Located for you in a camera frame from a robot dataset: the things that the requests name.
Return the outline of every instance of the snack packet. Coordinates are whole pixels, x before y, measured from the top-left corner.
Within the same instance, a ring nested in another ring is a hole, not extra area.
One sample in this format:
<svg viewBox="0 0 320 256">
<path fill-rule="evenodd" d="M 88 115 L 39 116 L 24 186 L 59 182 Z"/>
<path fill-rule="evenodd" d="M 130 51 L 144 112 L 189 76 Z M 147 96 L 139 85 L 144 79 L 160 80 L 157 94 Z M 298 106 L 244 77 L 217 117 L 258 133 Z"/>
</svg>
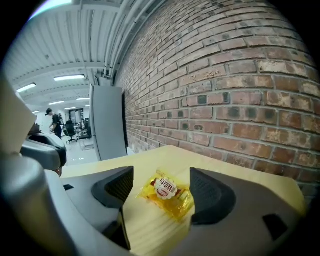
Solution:
<svg viewBox="0 0 320 256">
<path fill-rule="evenodd" d="M 161 170 L 147 181 L 137 197 L 151 200 L 177 221 L 195 205 L 189 185 Z"/>
</svg>

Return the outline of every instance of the wooden table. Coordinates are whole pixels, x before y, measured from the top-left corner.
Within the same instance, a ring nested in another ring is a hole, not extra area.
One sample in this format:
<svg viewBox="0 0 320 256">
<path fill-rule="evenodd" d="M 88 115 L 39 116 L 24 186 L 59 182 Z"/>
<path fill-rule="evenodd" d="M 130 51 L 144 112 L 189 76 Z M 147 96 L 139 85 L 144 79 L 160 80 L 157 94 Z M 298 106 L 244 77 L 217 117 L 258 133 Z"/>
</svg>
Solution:
<svg viewBox="0 0 320 256">
<path fill-rule="evenodd" d="M 177 223 L 152 202 L 136 198 L 145 182 L 157 169 L 164 170 L 186 183 L 190 182 L 190 167 L 258 183 L 268 187 L 301 215 L 306 213 L 304 197 L 293 179 L 236 166 L 174 146 L 106 161 L 66 166 L 63 167 L 61 178 L 94 174 L 124 166 L 134 166 L 133 189 L 123 210 L 131 252 L 139 256 L 167 254 L 186 236 L 190 217 L 194 214 L 193 208 L 181 223 Z"/>
</svg>

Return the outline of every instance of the brick wall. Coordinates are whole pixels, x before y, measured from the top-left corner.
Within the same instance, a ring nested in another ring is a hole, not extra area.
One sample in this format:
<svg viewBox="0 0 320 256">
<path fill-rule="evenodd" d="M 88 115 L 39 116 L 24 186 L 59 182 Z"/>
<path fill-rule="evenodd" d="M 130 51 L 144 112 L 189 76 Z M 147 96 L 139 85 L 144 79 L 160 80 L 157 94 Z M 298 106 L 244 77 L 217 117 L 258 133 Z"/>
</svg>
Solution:
<svg viewBox="0 0 320 256">
<path fill-rule="evenodd" d="M 137 35 L 115 85 L 135 152 L 174 145 L 291 177 L 315 195 L 318 73 L 269 3 L 169 0 Z"/>
</svg>

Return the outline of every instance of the ceiling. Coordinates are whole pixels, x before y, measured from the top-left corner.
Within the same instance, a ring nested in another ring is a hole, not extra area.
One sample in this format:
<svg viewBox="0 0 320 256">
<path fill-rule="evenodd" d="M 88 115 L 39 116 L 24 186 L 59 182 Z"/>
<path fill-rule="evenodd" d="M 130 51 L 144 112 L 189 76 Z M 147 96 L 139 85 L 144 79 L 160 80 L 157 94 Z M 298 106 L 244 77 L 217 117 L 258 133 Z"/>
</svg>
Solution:
<svg viewBox="0 0 320 256">
<path fill-rule="evenodd" d="M 65 101 L 63 108 L 83 107 L 95 77 L 113 80 L 133 38 L 166 0 L 73 0 L 28 21 L 12 43 L 3 71 L 32 111 Z M 54 77 L 85 79 L 54 81 Z"/>
</svg>

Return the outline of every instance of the red logo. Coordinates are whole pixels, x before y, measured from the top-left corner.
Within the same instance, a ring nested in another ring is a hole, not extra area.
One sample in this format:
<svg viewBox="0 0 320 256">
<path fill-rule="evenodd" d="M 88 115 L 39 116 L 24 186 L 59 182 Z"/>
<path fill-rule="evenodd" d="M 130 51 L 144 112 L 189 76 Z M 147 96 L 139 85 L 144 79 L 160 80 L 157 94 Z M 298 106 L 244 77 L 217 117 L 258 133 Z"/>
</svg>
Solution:
<svg viewBox="0 0 320 256">
<path fill-rule="evenodd" d="M 161 188 L 158 188 L 156 192 L 162 197 L 166 197 L 168 195 L 168 193 Z"/>
</svg>

